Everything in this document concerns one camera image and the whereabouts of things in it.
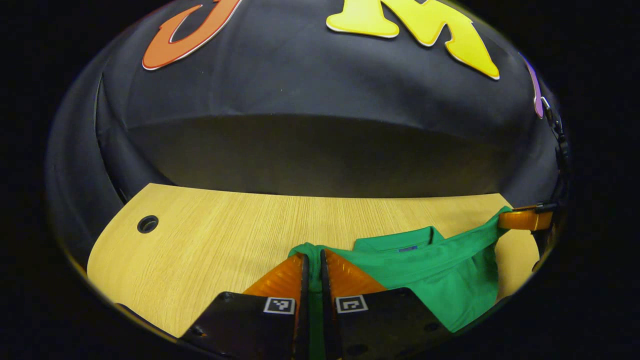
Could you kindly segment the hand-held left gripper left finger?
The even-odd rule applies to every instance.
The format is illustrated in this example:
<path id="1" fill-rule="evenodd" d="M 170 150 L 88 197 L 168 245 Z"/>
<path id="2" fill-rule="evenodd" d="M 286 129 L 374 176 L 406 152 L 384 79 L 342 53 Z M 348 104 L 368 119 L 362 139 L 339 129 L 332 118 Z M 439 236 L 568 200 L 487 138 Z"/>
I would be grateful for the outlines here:
<path id="1" fill-rule="evenodd" d="M 308 289 L 308 257 L 290 256 L 244 292 L 220 292 L 179 344 L 216 360 L 307 360 Z"/>

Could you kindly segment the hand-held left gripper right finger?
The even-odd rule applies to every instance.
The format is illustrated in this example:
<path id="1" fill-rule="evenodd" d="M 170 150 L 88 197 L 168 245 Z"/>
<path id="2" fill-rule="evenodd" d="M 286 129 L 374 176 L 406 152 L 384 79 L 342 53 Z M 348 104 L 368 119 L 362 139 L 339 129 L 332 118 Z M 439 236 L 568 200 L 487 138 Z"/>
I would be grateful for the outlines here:
<path id="1" fill-rule="evenodd" d="M 327 360 L 425 360 L 453 337 L 411 289 L 386 289 L 334 251 L 320 264 Z"/>

